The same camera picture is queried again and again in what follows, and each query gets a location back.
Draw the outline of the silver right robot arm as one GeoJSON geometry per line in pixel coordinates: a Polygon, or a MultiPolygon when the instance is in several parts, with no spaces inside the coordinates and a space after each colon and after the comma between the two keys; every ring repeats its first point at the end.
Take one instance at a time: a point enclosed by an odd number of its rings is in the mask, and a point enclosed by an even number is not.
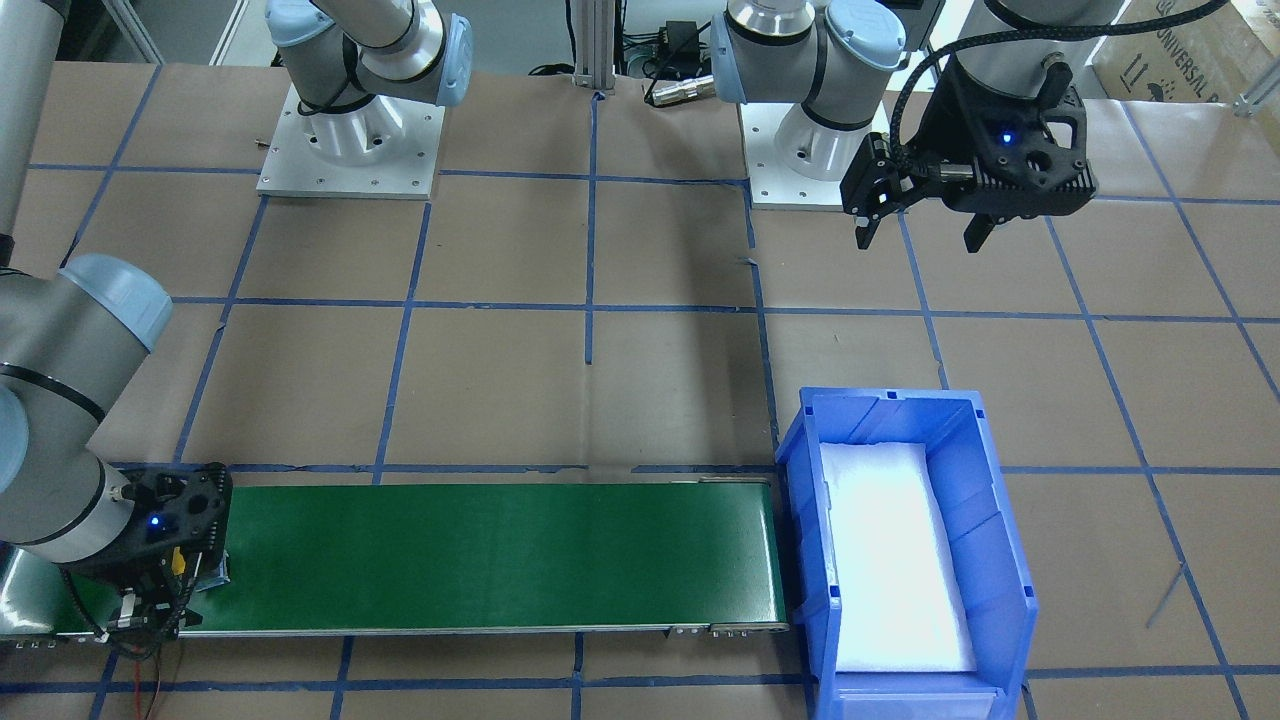
{"type": "MultiPolygon", "coordinates": [[[[3,542],[51,562],[93,638],[147,659],[201,616],[224,556],[233,484],[218,462],[119,471],[90,439],[172,318],[165,290],[102,254],[47,279],[12,265],[12,237],[68,1],[3,4],[3,542]]],[[[433,1],[270,1],[294,106],[262,187],[430,181],[438,126],[467,94],[475,37],[433,1]]]]}

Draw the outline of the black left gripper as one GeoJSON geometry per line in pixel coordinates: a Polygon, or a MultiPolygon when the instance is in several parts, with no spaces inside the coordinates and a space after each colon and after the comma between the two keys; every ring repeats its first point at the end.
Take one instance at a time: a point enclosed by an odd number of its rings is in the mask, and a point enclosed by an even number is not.
{"type": "Polygon", "coordinates": [[[1004,218],[1064,217],[1096,196],[1085,138],[1069,64],[1051,64],[1029,97],[1012,97],[954,61],[904,146],[909,168],[893,160],[887,133],[865,135],[840,181],[842,209],[855,219],[858,249],[867,250],[886,215],[942,199],[973,214],[963,240],[968,252],[979,252],[1004,218]]]}

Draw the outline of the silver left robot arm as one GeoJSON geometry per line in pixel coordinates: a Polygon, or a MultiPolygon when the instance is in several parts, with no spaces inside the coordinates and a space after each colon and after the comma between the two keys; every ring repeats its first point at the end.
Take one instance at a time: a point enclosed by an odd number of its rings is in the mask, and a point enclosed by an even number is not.
{"type": "Polygon", "coordinates": [[[906,78],[884,133],[870,129],[890,77],[915,50],[931,1],[730,1],[710,22],[716,92],[726,102],[786,102],[808,131],[837,142],[828,177],[869,247],[881,222],[940,199],[970,222],[980,250],[1015,219],[1066,217],[1097,192],[1087,114],[1074,76],[1087,42],[1206,18],[1184,12],[1119,23],[1116,1],[977,1],[960,36],[906,78]]]}

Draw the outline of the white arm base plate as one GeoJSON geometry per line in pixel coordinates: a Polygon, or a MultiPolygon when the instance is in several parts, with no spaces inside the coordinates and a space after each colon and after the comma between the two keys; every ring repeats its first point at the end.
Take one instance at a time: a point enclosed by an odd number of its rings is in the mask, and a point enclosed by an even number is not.
{"type": "Polygon", "coordinates": [[[739,108],[751,202],[765,210],[842,211],[838,183],[869,132],[886,132],[883,105],[868,126],[836,131],[818,126],[797,104],[753,102],[739,108]]]}
{"type": "Polygon", "coordinates": [[[291,199],[433,195],[445,108],[378,96],[356,111],[302,115],[291,88],[262,164],[259,193],[291,199]]]}

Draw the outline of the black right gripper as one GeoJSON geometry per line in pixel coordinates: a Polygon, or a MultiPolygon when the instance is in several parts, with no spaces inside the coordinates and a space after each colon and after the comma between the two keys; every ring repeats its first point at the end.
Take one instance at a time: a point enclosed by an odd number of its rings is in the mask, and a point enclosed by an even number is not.
{"type": "Polygon", "coordinates": [[[233,479],[221,462],[193,471],[129,470],[119,496],[132,503],[123,532],[97,553],[63,565],[61,579],[81,619],[97,641],[172,641],[204,615],[189,606],[200,588],[225,579],[227,520],[233,479]],[[172,575],[173,547],[182,547],[188,575],[172,575]],[[110,585],[120,606],[99,624],[73,580],[110,585]]]}

